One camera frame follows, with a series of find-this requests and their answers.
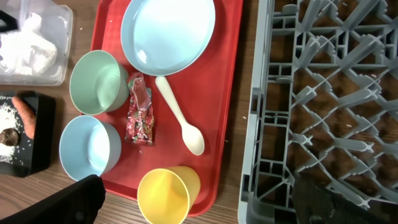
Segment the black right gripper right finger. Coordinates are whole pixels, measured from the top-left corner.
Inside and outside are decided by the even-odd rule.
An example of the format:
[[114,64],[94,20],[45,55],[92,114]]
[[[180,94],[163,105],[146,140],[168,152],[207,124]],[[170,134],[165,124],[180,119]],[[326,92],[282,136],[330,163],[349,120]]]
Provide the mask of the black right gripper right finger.
[[300,224],[382,223],[382,219],[305,177],[296,178],[292,198]]

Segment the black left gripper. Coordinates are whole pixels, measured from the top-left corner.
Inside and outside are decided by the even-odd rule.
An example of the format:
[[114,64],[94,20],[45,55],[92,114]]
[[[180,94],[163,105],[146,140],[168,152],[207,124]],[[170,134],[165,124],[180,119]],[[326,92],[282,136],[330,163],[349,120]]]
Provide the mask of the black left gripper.
[[1,16],[0,16],[0,20],[1,20],[0,33],[14,31],[14,30],[18,30],[19,29],[19,23],[18,23],[17,19],[15,19],[14,17],[10,16],[9,14],[7,14],[4,11],[0,11],[0,13],[1,13]]

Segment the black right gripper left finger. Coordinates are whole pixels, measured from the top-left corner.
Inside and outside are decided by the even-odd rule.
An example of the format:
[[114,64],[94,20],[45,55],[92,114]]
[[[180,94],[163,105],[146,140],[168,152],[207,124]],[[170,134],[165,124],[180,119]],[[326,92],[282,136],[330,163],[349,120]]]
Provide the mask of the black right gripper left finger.
[[1,224],[92,224],[105,196],[102,178],[92,174],[2,219]]

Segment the white napkin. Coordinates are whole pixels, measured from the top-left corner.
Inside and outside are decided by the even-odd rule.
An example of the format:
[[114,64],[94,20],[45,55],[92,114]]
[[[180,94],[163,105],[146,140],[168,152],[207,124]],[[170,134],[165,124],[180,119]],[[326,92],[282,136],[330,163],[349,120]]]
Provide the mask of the white napkin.
[[21,30],[1,34],[1,72],[39,76],[56,61],[57,48],[40,33],[42,18],[31,13]]

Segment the light blue bowl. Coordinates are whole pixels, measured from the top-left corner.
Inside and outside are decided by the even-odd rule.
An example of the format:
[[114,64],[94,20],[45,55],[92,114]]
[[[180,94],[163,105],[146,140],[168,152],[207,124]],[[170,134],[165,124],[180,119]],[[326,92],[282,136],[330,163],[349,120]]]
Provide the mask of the light blue bowl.
[[60,138],[60,162],[67,175],[79,181],[111,170],[121,155],[121,138],[109,123],[81,115],[71,120]]

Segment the orange carrot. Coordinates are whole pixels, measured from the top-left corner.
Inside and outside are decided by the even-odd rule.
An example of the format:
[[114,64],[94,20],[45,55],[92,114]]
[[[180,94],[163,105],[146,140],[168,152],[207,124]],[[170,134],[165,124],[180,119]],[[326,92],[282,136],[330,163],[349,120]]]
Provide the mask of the orange carrot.
[[35,125],[36,125],[36,115],[32,109],[18,96],[12,97],[12,103],[19,113],[24,124],[24,131],[28,138],[34,139],[35,135]]

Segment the brown mushroom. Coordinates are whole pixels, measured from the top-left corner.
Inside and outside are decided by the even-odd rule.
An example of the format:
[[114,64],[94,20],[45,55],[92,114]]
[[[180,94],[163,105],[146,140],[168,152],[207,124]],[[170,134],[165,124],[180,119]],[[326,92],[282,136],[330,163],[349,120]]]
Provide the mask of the brown mushroom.
[[0,134],[0,142],[6,146],[16,146],[19,143],[19,133],[13,128],[4,129]]

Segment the red snack wrapper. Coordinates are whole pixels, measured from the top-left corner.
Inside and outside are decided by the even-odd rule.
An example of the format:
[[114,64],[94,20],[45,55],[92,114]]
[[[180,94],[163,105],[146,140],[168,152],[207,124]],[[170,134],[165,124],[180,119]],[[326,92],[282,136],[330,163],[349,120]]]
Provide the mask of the red snack wrapper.
[[133,144],[152,145],[155,125],[152,90],[146,87],[144,75],[141,72],[131,74],[127,85],[130,100],[124,139]]

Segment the grey dishwasher rack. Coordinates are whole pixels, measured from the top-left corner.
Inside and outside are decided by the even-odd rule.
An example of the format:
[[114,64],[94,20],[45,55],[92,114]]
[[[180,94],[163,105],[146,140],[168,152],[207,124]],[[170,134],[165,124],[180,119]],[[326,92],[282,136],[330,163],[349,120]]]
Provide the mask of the grey dishwasher rack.
[[397,222],[397,1],[260,1],[240,223],[299,223],[297,177]]

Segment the black tray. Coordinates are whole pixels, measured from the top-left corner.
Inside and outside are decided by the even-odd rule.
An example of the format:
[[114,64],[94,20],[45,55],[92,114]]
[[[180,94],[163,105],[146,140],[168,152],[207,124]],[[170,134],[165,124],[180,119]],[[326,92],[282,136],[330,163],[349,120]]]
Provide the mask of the black tray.
[[52,150],[53,127],[55,122],[55,99],[36,91],[2,91],[1,96],[18,96],[22,98],[35,112],[36,125],[32,149],[24,156],[28,156],[27,164],[7,164],[1,162],[1,174],[14,177],[27,177],[43,171],[50,165]]

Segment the yellow plastic cup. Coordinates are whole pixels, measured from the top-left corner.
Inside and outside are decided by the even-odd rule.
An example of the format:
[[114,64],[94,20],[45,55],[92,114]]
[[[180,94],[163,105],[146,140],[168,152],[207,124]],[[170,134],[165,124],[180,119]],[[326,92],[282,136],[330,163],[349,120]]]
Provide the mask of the yellow plastic cup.
[[149,223],[181,224],[193,207],[200,188],[200,178],[190,167],[154,169],[141,179],[137,203]]

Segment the white rice pile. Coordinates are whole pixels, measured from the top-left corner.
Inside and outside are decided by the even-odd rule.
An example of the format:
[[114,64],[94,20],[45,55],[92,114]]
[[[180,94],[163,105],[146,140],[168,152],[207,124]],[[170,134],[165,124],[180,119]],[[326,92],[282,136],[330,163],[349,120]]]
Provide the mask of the white rice pile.
[[1,96],[1,132],[7,128],[15,129],[19,133],[19,143],[16,146],[1,144],[1,162],[26,165],[29,157],[23,153],[32,149],[34,140],[27,137],[22,119],[12,103],[12,97]]

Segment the green bowl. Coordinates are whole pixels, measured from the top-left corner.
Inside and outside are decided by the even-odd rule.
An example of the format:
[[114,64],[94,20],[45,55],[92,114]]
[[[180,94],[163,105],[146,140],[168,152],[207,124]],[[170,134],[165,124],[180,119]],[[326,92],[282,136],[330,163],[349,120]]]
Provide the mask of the green bowl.
[[70,96],[83,114],[97,115],[120,108],[129,96],[127,70],[108,52],[88,52],[70,77]]

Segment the white plastic spoon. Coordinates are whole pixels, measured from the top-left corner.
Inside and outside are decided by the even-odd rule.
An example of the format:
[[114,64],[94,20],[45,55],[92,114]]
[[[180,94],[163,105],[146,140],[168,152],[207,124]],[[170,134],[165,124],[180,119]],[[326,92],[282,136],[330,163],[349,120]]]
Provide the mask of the white plastic spoon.
[[205,150],[204,137],[197,127],[191,125],[185,119],[167,79],[156,77],[155,85],[180,124],[182,139],[188,150],[196,156],[202,155]]

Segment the red serving tray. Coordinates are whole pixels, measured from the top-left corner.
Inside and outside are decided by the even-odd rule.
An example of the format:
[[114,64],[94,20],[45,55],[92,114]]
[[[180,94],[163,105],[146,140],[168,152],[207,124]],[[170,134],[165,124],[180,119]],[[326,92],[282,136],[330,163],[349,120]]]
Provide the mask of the red serving tray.
[[168,77],[168,82],[187,121],[205,138],[205,151],[193,155],[184,145],[178,121],[157,90],[154,78],[147,76],[152,90],[155,116],[153,145],[122,144],[118,163],[102,179],[110,193],[136,199],[143,176],[152,169],[188,166],[198,174],[200,192],[190,216],[207,212],[218,191],[224,136],[228,120],[234,64],[243,2],[216,0],[213,37],[201,57],[187,69]]

